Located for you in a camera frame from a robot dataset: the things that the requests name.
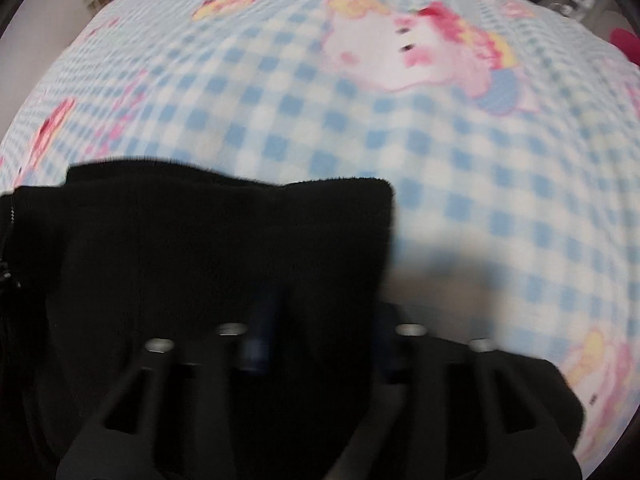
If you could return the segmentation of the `black fleece jacket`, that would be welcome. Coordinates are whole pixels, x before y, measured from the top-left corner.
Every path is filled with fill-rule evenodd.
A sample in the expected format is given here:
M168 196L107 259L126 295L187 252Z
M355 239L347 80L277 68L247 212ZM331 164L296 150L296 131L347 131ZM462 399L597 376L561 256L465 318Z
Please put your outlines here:
M61 460L152 338L245 324L247 479L329 479L372 396L393 190L160 160L73 166L1 197L1 474Z

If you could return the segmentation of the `blue checkered cartoon blanket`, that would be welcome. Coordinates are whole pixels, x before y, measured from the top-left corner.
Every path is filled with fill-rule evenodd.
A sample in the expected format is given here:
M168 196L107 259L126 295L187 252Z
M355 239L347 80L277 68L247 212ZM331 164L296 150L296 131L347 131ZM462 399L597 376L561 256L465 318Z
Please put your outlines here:
M152 157L379 177L390 300L558 366L591 474L639 403L639 70L526 0L115 0L1 144L1 186Z

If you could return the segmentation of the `pink plush toy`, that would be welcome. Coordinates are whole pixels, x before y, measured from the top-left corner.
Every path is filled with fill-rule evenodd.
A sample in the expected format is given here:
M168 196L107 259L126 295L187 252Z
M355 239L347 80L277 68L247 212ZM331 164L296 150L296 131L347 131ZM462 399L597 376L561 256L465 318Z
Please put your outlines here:
M610 43L621 50L631 63L640 65L640 38L633 32L616 28L610 33Z

